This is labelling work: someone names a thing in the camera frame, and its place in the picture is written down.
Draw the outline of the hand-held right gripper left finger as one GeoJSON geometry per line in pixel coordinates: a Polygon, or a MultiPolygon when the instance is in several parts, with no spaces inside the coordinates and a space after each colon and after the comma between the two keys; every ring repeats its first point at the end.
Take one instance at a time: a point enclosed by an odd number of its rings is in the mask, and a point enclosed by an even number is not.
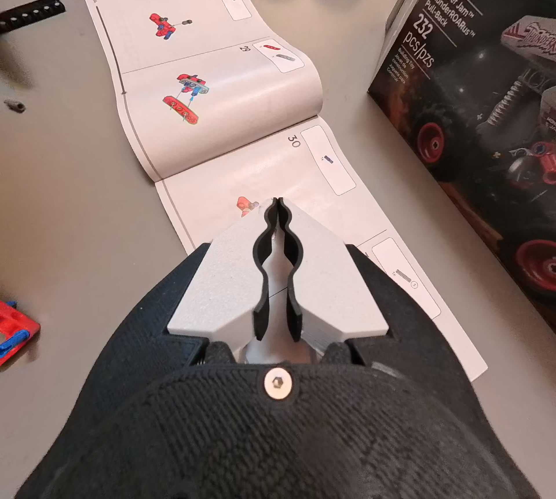
{"type": "Polygon", "coordinates": [[[224,342],[233,353],[263,339],[270,312],[263,265],[272,253],[277,206],[277,198],[266,200],[212,240],[167,325],[171,335],[224,342]]]}

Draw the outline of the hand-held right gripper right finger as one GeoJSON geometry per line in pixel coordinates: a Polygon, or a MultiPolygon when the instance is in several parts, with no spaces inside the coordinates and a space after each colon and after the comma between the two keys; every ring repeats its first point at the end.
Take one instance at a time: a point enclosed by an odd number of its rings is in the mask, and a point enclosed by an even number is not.
{"type": "Polygon", "coordinates": [[[389,325],[344,241],[289,199],[278,199],[277,214],[291,264],[286,319],[292,339],[324,354],[332,343],[385,336],[389,325]]]}

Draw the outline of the red and blue toy assembly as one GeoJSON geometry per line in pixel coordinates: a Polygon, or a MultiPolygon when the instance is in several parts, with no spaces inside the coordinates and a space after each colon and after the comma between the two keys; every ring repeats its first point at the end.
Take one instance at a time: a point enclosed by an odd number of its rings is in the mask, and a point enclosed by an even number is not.
{"type": "Polygon", "coordinates": [[[18,354],[40,329],[38,322],[17,309],[16,301],[1,301],[1,365],[18,354]]]}

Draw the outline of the open instruction booklet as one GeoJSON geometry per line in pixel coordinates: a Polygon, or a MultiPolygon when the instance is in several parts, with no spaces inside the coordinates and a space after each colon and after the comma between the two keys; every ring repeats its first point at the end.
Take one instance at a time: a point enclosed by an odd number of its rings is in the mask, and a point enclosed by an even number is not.
{"type": "Polygon", "coordinates": [[[186,254],[271,197],[357,245],[427,312],[473,381],[487,364],[319,117],[300,50],[250,0],[85,0],[122,127],[186,254]]]}

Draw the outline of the dark toy set box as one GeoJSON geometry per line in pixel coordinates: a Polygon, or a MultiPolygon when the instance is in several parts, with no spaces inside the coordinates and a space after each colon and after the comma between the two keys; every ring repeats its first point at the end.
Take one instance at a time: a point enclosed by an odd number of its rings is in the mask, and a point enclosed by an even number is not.
{"type": "Polygon", "coordinates": [[[368,93],[555,330],[555,0],[398,0],[368,93]]]}

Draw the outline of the black holed beam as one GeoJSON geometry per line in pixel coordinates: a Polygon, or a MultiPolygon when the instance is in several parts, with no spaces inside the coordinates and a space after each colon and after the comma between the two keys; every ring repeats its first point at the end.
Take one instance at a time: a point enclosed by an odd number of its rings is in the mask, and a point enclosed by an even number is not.
{"type": "Polygon", "coordinates": [[[1,35],[66,12],[61,0],[35,0],[1,11],[1,35]]]}

